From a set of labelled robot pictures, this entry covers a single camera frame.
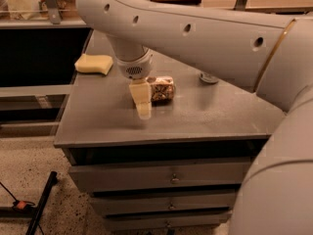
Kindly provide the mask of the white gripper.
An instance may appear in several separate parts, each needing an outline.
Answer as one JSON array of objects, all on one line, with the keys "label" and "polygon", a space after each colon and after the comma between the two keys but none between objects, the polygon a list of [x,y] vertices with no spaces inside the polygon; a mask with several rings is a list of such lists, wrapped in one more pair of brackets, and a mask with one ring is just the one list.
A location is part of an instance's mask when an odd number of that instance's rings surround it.
[{"label": "white gripper", "polygon": [[152,88],[145,77],[150,74],[153,68],[152,51],[148,50],[142,57],[134,61],[116,59],[116,63],[123,76],[134,79],[129,84],[129,89],[139,118],[149,119],[152,110]]}]

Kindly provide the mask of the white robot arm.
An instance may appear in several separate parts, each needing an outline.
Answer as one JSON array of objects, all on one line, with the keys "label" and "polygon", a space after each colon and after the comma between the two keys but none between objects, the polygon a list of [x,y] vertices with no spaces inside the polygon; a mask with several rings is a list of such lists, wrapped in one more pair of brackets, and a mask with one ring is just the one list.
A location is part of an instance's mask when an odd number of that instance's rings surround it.
[{"label": "white robot arm", "polygon": [[229,235],[313,235],[313,19],[76,0],[87,25],[255,93],[287,116],[250,167]]}]

